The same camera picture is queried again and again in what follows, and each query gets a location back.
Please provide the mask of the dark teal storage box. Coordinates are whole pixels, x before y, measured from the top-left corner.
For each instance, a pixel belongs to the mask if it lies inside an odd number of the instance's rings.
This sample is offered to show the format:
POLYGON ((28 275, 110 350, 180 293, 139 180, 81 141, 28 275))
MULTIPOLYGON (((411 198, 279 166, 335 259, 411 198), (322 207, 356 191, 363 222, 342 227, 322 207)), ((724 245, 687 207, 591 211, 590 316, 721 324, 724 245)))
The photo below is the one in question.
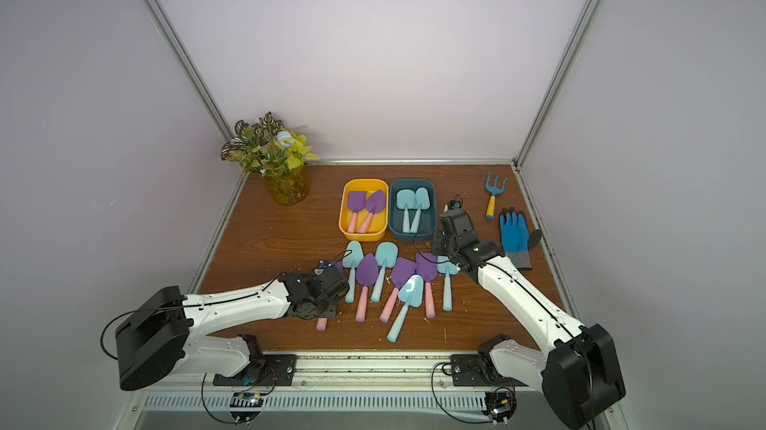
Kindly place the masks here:
MULTIPOLYGON (((437 227, 436 192, 434 185, 429 181, 421 179, 400 179, 391 185, 390 192, 389 229, 394 238, 407 243, 424 243, 430 241, 437 227), (400 190, 411 189, 415 192, 420 187, 425 187, 429 191, 430 208, 422 211, 419 233, 416 235, 411 233, 405 234, 402 232, 403 212, 397 208, 396 195, 400 190)), ((415 215, 415 207, 409 211, 409 215, 412 222, 415 215)))

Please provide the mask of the teal shovel eleventh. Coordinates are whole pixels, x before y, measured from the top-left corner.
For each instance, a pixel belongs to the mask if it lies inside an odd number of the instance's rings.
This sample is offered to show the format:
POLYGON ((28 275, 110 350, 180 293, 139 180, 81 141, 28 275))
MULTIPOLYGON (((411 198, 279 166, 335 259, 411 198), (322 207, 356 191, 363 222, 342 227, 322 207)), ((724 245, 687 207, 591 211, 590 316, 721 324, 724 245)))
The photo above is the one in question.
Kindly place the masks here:
POLYGON ((410 224, 410 233, 418 234, 420 230, 421 214, 423 210, 430 208, 430 194, 427 188, 420 187, 415 191, 415 215, 410 224))

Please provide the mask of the yellow plastic storage box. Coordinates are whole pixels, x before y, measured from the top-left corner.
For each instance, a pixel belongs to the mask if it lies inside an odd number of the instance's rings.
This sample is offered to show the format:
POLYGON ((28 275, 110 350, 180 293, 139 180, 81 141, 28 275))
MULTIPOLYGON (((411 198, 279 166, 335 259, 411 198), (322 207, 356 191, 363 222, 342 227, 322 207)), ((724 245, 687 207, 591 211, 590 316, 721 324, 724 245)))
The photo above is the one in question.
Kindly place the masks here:
MULTIPOLYGON (((388 228, 388 206, 389 206, 389 186, 380 179, 354 179, 347 182, 343 188, 341 196, 341 206, 338 217, 338 228, 349 241, 358 242, 378 242, 381 241, 388 228), (383 190, 386 193, 385 208, 377 214, 366 234, 350 234, 347 232, 347 226, 351 218, 351 212, 348 208, 348 194, 350 191, 365 191, 367 199, 376 191, 383 190)), ((360 226, 367 216, 367 210, 364 209, 358 215, 357 226, 360 226)))

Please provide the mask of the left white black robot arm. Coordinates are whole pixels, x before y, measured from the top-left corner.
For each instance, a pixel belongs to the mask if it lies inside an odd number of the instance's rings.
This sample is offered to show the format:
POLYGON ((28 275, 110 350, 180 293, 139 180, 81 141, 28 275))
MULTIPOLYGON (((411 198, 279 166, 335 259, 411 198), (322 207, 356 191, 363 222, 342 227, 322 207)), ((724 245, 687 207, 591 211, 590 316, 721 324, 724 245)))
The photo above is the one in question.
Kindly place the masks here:
POLYGON ((349 290, 341 268, 330 262, 308 274, 280 274, 260 286, 218 294, 162 288, 115 330, 121 390, 201 373, 219 385, 258 384, 267 360, 257 338, 222 338, 221 331, 259 320, 333 318, 349 290))

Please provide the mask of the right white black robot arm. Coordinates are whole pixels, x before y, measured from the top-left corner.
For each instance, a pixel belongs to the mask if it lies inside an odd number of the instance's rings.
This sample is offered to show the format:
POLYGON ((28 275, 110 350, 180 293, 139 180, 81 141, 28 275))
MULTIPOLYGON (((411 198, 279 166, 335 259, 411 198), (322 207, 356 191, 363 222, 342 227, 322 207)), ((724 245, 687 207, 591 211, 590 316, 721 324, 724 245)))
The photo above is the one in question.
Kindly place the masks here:
POLYGON ((490 384, 512 379, 541 392, 562 424, 580 429, 626 396, 612 336, 567 314, 514 266, 509 254, 477 237, 462 209, 440 218, 431 252, 446 256, 490 292, 536 342, 524 347, 499 335, 479 349, 478 372, 490 384))

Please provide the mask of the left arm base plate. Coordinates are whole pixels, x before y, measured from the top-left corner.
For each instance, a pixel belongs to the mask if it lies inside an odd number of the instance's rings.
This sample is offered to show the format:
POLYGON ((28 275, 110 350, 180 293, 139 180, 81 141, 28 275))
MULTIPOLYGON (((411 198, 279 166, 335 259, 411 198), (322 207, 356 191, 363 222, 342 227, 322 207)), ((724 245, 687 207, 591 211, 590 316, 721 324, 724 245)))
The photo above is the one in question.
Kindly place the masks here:
POLYGON ((216 374, 214 386, 291 386, 297 362, 296 354, 265 354, 231 377, 216 374))

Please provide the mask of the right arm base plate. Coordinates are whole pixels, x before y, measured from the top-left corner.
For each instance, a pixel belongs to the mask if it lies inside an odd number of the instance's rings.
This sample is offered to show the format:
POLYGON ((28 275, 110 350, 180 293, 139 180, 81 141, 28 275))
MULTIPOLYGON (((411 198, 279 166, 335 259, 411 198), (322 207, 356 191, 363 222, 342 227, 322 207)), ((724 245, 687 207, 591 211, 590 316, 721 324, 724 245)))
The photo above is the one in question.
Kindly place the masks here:
POLYGON ((494 368, 490 358, 482 354, 452 354, 447 367, 455 386, 525 386, 520 380, 502 376, 494 368))

